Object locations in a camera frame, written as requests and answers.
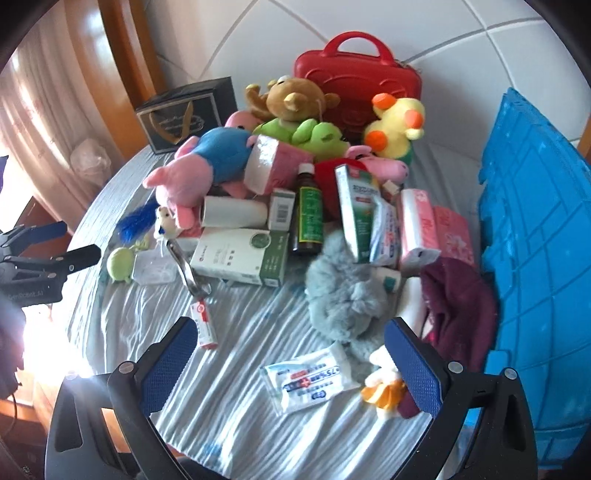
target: bottle cap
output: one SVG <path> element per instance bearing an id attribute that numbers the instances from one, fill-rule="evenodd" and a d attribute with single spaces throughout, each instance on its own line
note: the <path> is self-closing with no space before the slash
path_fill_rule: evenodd
<path id="1" fill-rule="evenodd" d="M 298 174 L 300 173 L 310 173 L 314 174 L 314 164 L 313 163 L 300 163 L 298 168 Z"/>

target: blue gripper pad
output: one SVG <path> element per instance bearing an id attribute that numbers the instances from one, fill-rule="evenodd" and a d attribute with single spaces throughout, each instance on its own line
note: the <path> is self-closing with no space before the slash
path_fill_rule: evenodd
<path id="1" fill-rule="evenodd" d="M 386 324 L 384 345 L 400 370 L 417 407 L 435 418 L 443 405 L 441 383 L 411 339 L 393 320 Z"/>
<path id="2" fill-rule="evenodd" d="M 197 325 L 195 322 L 187 322 L 142 382 L 140 408 L 146 417 L 163 409 L 196 346 Z"/>
<path id="3" fill-rule="evenodd" d="M 31 230 L 30 241 L 32 244 L 42 244 L 53 238 L 64 236 L 68 231 L 65 222 L 48 223 L 47 225 L 35 227 Z"/>

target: screw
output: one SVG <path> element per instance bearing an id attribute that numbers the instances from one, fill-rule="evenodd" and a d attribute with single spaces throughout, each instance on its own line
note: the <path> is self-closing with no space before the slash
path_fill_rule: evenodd
<path id="1" fill-rule="evenodd" d="M 517 372 L 515 370 L 513 370 L 512 368 L 507 368 L 507 369 L 505 369 L 505 376 L 509 380 L 515 380 L 517 378 Z"/>
<path id="2" fill-rule="evenodd" d="M 122 374 L 128 374 L 131 373 L 134 370 L 134 364 L 133 362 L 123 362 L 120 366 L 119 366 L 119 372 Z"/>
<path id="3" fill-rule="evenodd" d="M 462 367 L 462 364 L 459 362 L 449 362 L 447 368 L 450 372 L 454 372 L 455 374 L 461 374 L 464 371 L 464 367 Z"/>

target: pink tissue pack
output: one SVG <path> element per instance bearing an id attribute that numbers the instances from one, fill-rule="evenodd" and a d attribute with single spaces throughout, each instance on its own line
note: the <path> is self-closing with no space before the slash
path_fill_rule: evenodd
<path id="1" fill-rule="evenodd" d="M 468 222 L 459 213 L 445 207 L 434 207 L 433 216 L 441 256 L 457 258 L 475 267 Z"/>
<path id="2" fill-rule="evenodd" d="M 418 275 L 441 253 L 429 195 L 424 190 L 404 189 L 398 195 L 397 209 L 402 243 L 400 271 L 407 277 Z"/>
<path id="3" fill-rule="evenodd" d="M 270 195 L 273 189 L 289 189 L 301 163 L 312 163 L 314 156 L 301 148 L 259 135 L 244 171 L 244 185 L 257 195 Z"/>

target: green label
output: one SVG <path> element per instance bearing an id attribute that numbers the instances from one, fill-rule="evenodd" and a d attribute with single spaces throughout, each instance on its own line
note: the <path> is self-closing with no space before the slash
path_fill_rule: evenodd
<path id="1" fill-rule="evenodd" d="M 322 193 L 315 187 L 300 188 L 298 242 L 321 244 L 322 234 Z"/>
<path id="2" fill-rule="evenodd" d="M 259 273 L 267 285 L 278 287 L 283 281 L 289 234 L 286 232 L 270 232 L 268 236 L 271 243 L 265 250 Z"/>

